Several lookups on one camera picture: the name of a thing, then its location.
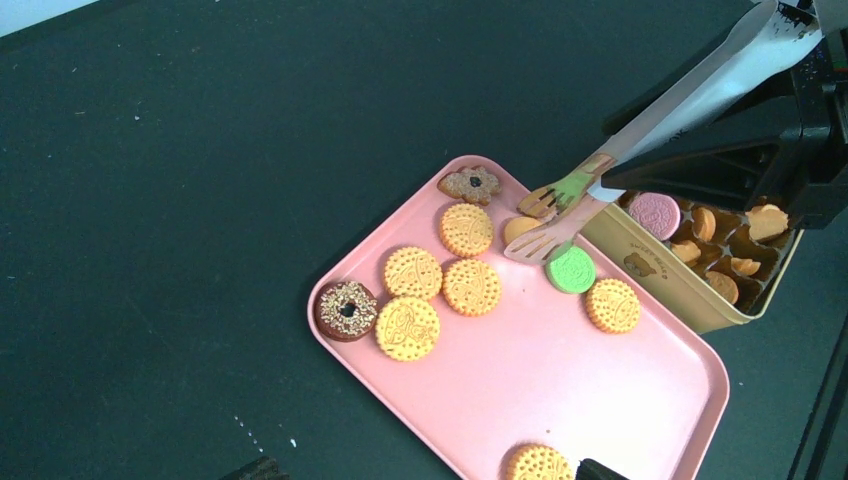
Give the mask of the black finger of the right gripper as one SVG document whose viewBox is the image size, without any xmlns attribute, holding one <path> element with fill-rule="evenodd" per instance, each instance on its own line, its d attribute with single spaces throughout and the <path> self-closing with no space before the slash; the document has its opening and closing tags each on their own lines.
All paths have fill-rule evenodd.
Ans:
<svg viewBox="0 0 848 480">
<path fill-rule="evenodd" d="M 781 155 L 777 142 L 679 140 L 612 168 L 601 185 L 742 212 L 770 194 Z"/>
</svg>

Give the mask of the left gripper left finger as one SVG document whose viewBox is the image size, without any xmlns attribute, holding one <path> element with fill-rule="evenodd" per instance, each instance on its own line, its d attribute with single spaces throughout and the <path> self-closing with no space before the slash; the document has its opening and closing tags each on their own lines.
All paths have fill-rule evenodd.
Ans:
<svg viewBox="0 0 848 480">
<path fill-rule="evenodd" d="M 290 480 L 288 473 L 284 472 L 276 459 L 262 456 L 237 470 L 234 470 L 220 480 Z"/>
</svg>

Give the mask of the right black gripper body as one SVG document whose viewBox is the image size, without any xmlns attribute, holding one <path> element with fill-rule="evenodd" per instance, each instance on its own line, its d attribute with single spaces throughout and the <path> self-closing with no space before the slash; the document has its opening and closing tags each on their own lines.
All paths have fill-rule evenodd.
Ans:
<svg viewBox="0 0 848 480">
<path fill-rule="evenodd" d="M 794 229 L 823 229 L 847 207 L 847 34 L 825 36 L 766 82 L 778 134 L 758 148 L 755 199 L 774 203 Z"/>
</svg>

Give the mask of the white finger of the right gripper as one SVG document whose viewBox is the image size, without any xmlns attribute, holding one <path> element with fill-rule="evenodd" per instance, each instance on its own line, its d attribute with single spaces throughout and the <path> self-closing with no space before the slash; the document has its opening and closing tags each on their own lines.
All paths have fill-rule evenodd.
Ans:
<svg viewBox="0 0 848 480">
<path fill-rule="evenodd" d="M 795 63 L 789 39 L 718 39 L 604 120 L 606 135 L 672 136 L 717 118 Z"/>
</svg>

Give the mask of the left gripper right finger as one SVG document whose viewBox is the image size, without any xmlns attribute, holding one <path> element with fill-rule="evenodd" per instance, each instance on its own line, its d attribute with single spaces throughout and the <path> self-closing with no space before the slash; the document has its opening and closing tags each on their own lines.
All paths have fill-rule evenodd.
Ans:
<svg viewBox="0 0 848 480">
<path fill-rule="evenodd" d="M 594 459 L 585 458 L 577 466 L 575 480 L 628 480 L 628 478 Z"/>
</svg>

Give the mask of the pink round cookie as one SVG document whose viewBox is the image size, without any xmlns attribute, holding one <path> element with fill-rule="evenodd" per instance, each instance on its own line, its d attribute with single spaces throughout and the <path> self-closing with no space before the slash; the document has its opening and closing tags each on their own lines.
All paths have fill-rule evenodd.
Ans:
<svg viewBox="0 0 848 480">
<path fill-rule="evenodd" d="M 639 194 L 629 203 L 627 212 L 660 241 L 668 240 L 677 231 L 681 221 L 677 202 L 663 194 Z"/>
</svg>

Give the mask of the gold cookie tin box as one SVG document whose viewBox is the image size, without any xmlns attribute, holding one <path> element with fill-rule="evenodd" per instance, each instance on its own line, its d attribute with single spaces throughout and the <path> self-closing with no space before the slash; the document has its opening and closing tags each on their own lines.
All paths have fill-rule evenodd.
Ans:
<svg viewBox="0 0 848 480">
<path fill-rule="evenodd" d="M 802 238 L 771 203 L 738 213 L 672 197 L 677 231 L 660 241 L 627 212 L 627 192 L 583 235 L 691 329 L 706 333 L 762 317 Z"/>
</svg>

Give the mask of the pink plastic tray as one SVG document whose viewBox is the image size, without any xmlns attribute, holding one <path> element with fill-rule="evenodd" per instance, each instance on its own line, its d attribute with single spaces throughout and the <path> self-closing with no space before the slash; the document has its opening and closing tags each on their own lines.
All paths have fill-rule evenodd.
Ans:
<svg viewBox="0 0 848 480">
<path fill-rule="evenodd" d="M 462 478 L 503 478 L 524 444 L 630 479 L 694 478 L 729 397 L 716 352 L 644 290 L 638 325 L 603 333 L 580 296 L 503 248 L 484 255 L 498 305 L 465 317 L 435 298 L 441 335 L 424 358 L 392 360 L 373 336 L 324 348 Z"/>
</svg>

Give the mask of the green round cookie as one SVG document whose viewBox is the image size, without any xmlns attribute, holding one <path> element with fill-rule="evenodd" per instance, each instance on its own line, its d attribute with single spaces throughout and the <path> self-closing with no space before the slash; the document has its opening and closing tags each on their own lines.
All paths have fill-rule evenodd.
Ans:
<svg viewBox="0 0 848 480">
<path fill-rule="evenodd" d="M 581 294 L 596 280 L 596 267 L 590 255 L 578 246 L 571 246 L 545 266 L 551 284 L 561 292 Z"/>
</svg>

